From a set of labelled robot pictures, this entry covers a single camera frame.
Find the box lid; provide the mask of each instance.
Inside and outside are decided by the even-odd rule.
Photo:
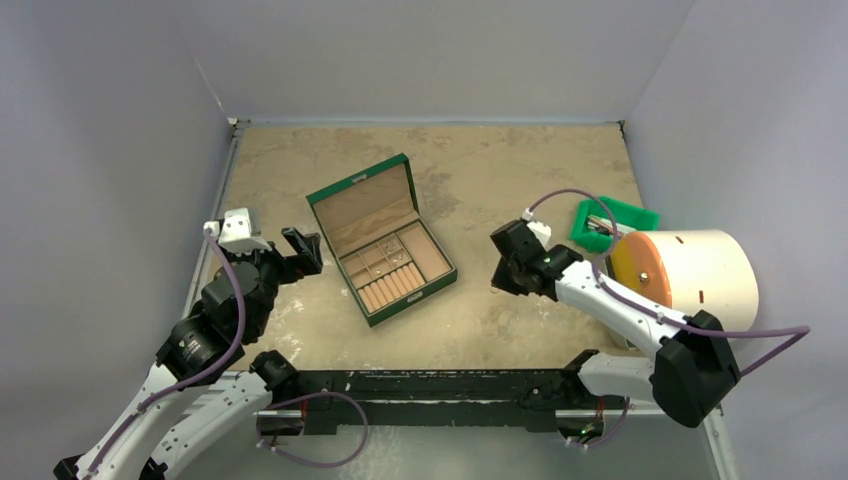
[[[409,158],[380,162],[306,196],[337,257],[418,218]]]

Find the beige velvet lining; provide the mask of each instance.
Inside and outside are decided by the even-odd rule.
[[[405,165],[363,177],[313,208],[369,314],[450,271],[415,211]]]

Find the beige tabletop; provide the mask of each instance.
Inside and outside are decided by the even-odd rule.
[[[323,273],[280,290],[265,335],[233,369],[268,349],[300,369],[556,368],[587,348],[620,351],[574,308],[489,284],[498,261],[489,234],[543,194],[577,187],[641,205],[618,125],[252,127],[226,205],[256,207],[263,236],[281,246],[283,227],[319,231],[307,194],[401,152],[457,282],[369,328],[322,241]],[[567,237],[580,200],[560,196],[537,211],[553,242],[574,247]]]

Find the white panel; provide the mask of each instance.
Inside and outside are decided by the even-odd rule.
[[[168,2],[0,7],[2,477],[49,478],[180,317],[228,125]]]
[[[848,4],[699,0],[630,118],[645,204],[718,228],[760,288],[753,329],[813,333],[725,411],[745,478],[842,478],[848,444]],[[747,364],[774,341],[747,342]]]
[[[617,121],[693,0],[188,0],[227,115]]]

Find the green jewelry box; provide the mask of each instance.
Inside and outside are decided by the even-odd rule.
[[[368,325],[456,281],[456,267],[419,215],[406,155],[395,155],[306,200]]]

